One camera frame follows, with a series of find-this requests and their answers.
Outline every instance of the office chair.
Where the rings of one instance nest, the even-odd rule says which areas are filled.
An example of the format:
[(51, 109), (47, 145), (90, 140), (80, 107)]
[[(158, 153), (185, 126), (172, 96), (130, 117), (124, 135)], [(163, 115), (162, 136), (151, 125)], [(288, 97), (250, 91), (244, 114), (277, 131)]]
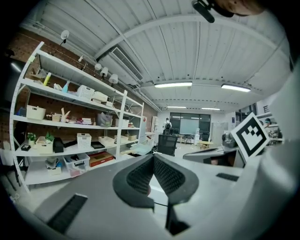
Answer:
[(184, 139), (184, 144), (187, 144), (188, 141), (190, 144), (192, 144), (192, 139), (194, 139), (194, 137), (191, 134), (188, 134), (188, 135), (184, 135), (183, 139)]
[(164, 153), (170, 156), (175, 156), (177, 137), (173, 135), (158, 136), (157, 152)]

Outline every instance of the white ceiling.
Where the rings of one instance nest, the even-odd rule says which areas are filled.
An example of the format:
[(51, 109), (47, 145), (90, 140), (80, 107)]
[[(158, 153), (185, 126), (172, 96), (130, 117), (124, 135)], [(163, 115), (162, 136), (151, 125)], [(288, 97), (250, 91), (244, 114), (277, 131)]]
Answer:
[[(51, 0), (22, 26), (58, 43), (67, 29), (65, 47), (90, 59), (118, 45), (142, 73), (142, 92), (163, 109), (232, 112), (278, 91), (290, 70), (288, 42), (276, 19), (267, 11), (230, 19), (213, 14), (215, 23), (207, 23), (191, 0)], [(193, 86), (153, 86), (176, 81)], [(252, 91), (224, 90), (223, 83)]]

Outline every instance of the whiteboard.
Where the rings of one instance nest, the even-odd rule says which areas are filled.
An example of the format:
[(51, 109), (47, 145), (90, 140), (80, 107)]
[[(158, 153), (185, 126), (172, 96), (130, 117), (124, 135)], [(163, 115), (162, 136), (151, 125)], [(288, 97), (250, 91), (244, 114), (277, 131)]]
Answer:
[(199, 120), (181, 119), (180, 120), (180, 133), (182, 134), (195, 134), (199, 128)]

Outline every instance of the black box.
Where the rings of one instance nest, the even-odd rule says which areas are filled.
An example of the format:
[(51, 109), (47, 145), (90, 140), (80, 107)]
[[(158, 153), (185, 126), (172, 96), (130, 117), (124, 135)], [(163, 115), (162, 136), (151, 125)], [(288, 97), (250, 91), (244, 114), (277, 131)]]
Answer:
[(64, 144), (62, 143), (62, 140), (60, 137), (55, 137), (55, 139), (53, 141), (53, 151), (55, 153), (64, 152)]

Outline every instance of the white metal shelving unit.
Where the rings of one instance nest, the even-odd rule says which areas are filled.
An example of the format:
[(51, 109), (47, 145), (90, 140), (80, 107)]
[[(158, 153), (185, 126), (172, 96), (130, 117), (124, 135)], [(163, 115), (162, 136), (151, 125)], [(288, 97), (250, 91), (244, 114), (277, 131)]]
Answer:
[[(136, 102), (135, 100), (127, 97), (127, 91), (125, 90), (124, 93), (121, 93), (117, 91), (116, 89), (112, 88), (111, 86), (105, 84), (104, 82), (98, 80), (97, 78), (83, 72), (82, 70), (74, 67), (73, 65), (70, 65), (52, 55), (49, 55), (46, 52), (43, 52), (41, 50), (41, 47), (43, 46), (43, 42), (41, 42), (37, 48), (34, 50), (32, 55), (29, 57), (27, 63), (25, 64), (25, 67), (23, 68), (19, 80), (16, 84), (11, 109), (10, 109), (10, 119), (9, 119), (9, 134), (10, 134), (10, 144), (11, 149), (13, 153), (13, 159), (14, 164), (17, 169), (19, 179), (21, 183), (24, 185), (25, 190), (29, 193), (29, 185), (33, 184), (41, 184), (41, 183), (47, 183), (47, 182), (53, 182), (58, 180), (64, 180), (71, 178), (70, 174), (68, 173), (66, 167), (63, 164), (62, 167), (62, 173), (59, 175), (51, 176), (48, 174), (47, 169), (45, 167), (45, 159), (48, 156), (64, 156), (68, 154), (78, 154), (78, 153), (84, 153), (84, 152), (93, 152), (93, 151), (101, 151), (106, 149), (112, 149), (116, 148), (116, 154), (115, 160), (108, 161), (106, 163), (97, 165), (95, 167), (88, 167), (89, 170), (97, 169), (98, 167), (102, 167), (105, 165), (114, 164), (118, 161), (121, 161), (122, 158), (120, 157), (120, 146), (130, 143), (136, 143), (139, 142), (140, 137), (140, 127), (142, 123), (142, 115), (143, 115), (143, 107), (144, 103), (140, 104)], [(28, 70), (30, 64), (34, 61), (34, 59), (38, 57), (40, 68), (44, 69), (46, 72), (51, 72), (54, 76), (57, 76), (63, 80), (70, 81), (78, 86), (85, 85), (87, 87), (93, 88), (95, 91), (100, 91), (107, 96), (109, 96), (113, 101), (116, 98), (119, 102), (121, 102), (121, 109), (117, 109), (114, 107), (109, 107), (104, 104), (95, 103), (93, 101), (88, 101), (84, 98), (64, 93), (59, 90), (55, 90), (50, 87), (43, 86), (41, 84), (38, 84), (34, 82), (31, 79), (24, 78), (26, 71)], [(33, 120), (28, 119), (26, 117), (15, 115), (15, 105), (17, 101), (18, 94), (22, 91), (24, 87), (28, 87), (31, 93), (38, 94), (47, 98), (53, 98), (59, 101), (69, 102), (74, 105), (80, 105), (91, 109), (96, 109), (99, 111), (105, 111), (108, 113), (115, 113), (118, 115), (120, 122), (118, 127), (101, 127), (101, 126), (93, 126), (93, 125), (81, 125), (81, 124), (70, 124), (70, 123), (64, 123), (64, 122), (54, 122), (49, 120)], [(141, 115), (133, 114), (130, 112), (126, 112), (125, 106), (137, 106), (141, 107)], [(122, 127), (123, 122), (123, 116), (129, 116), (130, 118), (139, 118), (140, 126), (139, 127)], [(47, 126), (56, 126), (56, 127), (65, 127), (65, 128), (83, 128), (83, 129), (104, 129), (105, 135), (107, 135), (107, 132), (109, 130), (118, 130), (117, 133), (117, 141), (114, 145), (102, 149), (79, 149), (77, 145), (70, 146), (68, 148), (64, 148), (63, 153), (52, 153), (52, 154), (40, 154), (35, 149), (30, 149), (29, 151), (22, 151), (21, 147), (25, 144), (27, 144), (27, 141), (23, 142), (21, 144), (21, 147), (19, 147), (17, 150), (15, 150), (15, 139), (14, 139), (14, 121), (23, 121), (28, 123), (34, 123), (34, 124), (41, 124), (41, 125), (47, 125)], [(139, 137), (135, 141), (127, 141), (125, 143), (120, 143), (121, 138), (121, 131), (122, 130), (138, 130), (139, 131)], [(27, 161), (30, 164), (29, 168), (23, 177), (17, 157), (24, 157), (27, 158)]]

